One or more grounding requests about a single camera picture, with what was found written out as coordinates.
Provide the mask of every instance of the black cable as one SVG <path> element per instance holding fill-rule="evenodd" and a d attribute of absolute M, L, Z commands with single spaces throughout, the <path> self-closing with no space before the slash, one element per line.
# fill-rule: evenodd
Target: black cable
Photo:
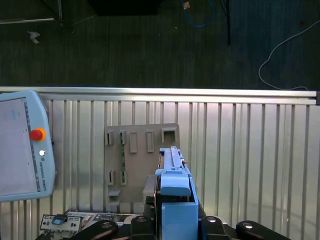
<path fill-rule="evenodd" d="M 226 2 L 225 2 L 224 0 L 219 0 L 219 2 L 220 2 L 220 5 L 221 5 L 222 10 L 223 10 L 223 12 L 224 12 L 224 15 L 227 17 L 227 12 L 226 12 L 226 9 L 225 9 L 225 7 L 226 7 Z"/>

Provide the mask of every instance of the aluminum rail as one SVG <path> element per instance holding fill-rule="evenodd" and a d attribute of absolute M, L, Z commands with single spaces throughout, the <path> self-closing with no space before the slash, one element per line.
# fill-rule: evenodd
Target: aluminum rail
<path fill-rule="evenodd" d="M 144 101 L 144 102 L 224 102 L 315 105 L 315 91 L 226 90 L 176 88 L 105 87 L 0 87 L 9 93 L 34 89 L 46 100 L 65 101 Z"/>

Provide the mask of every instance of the gray wall panel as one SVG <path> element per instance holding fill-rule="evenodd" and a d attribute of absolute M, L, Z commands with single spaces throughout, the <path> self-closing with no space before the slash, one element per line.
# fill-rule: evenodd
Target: gray wall panel
<path fill-rule="evenodd" d="M 99 95 L 88 91 L 86 97 Z M 55 191 L 44 199 L 0 203 L 4 240 L 34 239 L 42 214 L 105 211 L 104 128 L 146 123 L 179 124 L 181 149 L 208 215 L 232 226 L 258 221 L 292 239 L 319 239 L 320 108 L 313 93 L 279 92 L 285 96 L 274 97 L 278 104 L 261 104 L 259 94 L 243 92 L 216 102 L 213 93 L 204 102 L 176 100 L 180 93 L 155 94 L 154 101 L 68 94 L 42 94 L 54 140 Z"/>

